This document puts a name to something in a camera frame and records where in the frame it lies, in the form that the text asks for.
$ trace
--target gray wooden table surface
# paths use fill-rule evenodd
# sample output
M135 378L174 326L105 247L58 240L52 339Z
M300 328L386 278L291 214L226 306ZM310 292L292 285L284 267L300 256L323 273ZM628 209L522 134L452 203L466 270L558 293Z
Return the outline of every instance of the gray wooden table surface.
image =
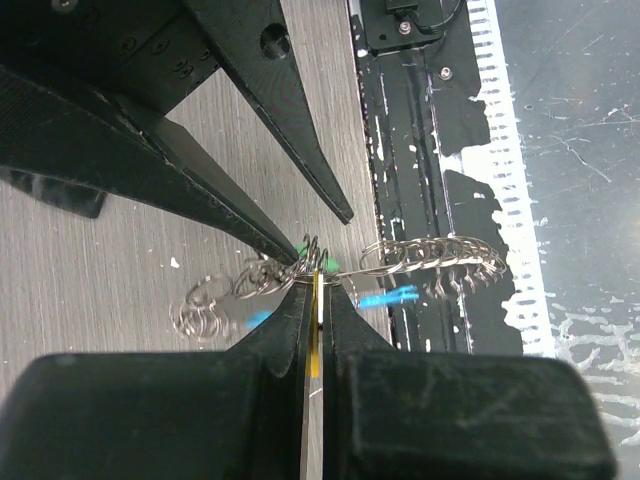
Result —
M223 72L170 117L294 243L305 232L318 234L343 267L354 266L376 228L346 6L282 3L321 144L355 210L352 224L331 215ZM228 235L114 196L90 221L4 184L0 225L0 399L47 353L229 346L180 339L168 317L171 301L204 275L240 271L250 250ZM384 319L378 328L387 331ZM320 405L314 395L310 478L319 478Z

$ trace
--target blue wire end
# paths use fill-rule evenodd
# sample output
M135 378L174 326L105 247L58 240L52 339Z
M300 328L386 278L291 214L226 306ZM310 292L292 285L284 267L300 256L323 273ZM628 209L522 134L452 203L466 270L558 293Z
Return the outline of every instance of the blue wire end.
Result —
M401 303L416 302L420 298L418 287L415 285L406 285L404 287L391 290L384 295L372 295L363 297L358 305L361 309L388 307L390 305L399 305Z

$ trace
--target yellow tape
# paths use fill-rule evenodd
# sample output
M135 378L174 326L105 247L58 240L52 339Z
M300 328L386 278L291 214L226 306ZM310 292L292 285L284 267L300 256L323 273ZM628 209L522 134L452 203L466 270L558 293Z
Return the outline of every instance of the yellow tape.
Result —
M318 354L318 318L320 312L322 312L322 293L320 290L324 287L321 285L322 283L322 275L317 270L313 273L313 300L311 302L311 328L310 332L310 357L311 362L308 364L309 368L307 369L307 375L310 375L313 378L317 378L320 376L320 356Z

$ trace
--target screw hole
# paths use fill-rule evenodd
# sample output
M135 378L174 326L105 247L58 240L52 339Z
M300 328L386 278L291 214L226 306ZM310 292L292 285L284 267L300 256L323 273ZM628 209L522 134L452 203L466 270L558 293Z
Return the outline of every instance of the screw hole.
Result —
M97 8L89 7L76 17L76 26L87 30L93 29L100 21L100 11Z
M196 88L202 85L202 82L204 82L204 78L199 78L194 83L192 83L191 88L189 89L189 92L193 92Z
M260 35L260 49L269 60L282 60L291 50L289 33L284 25L272 23Z

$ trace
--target small metal wire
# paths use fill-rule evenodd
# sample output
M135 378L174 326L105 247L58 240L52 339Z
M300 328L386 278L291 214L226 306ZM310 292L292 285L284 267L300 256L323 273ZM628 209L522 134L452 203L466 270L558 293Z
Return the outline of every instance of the small metal wire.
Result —
M325 284L340 284L346 278L362 274L384 277L416 270L434 272L423 285L427 295L446 298L460 295L466 284L475 293L479 285L489 286L507 271L507 264L486 242L471 237L417 238L408 241L381 240L362 251L359 270L328 273L329 252L318 247L318 237L305 235L299 259L284 266L264 255L247 260L246 268L233 281L226 275L208 276L198 282L177 308L172 309L174 328L183 336L205 341L214 336L228 337L237 329L219 306L225 298L248 299L289 289L294 283L310 284L313 272L325 274ZM377 257L373 266L365 266ZM223 293L211 297L205 288L213 283L226 284Z

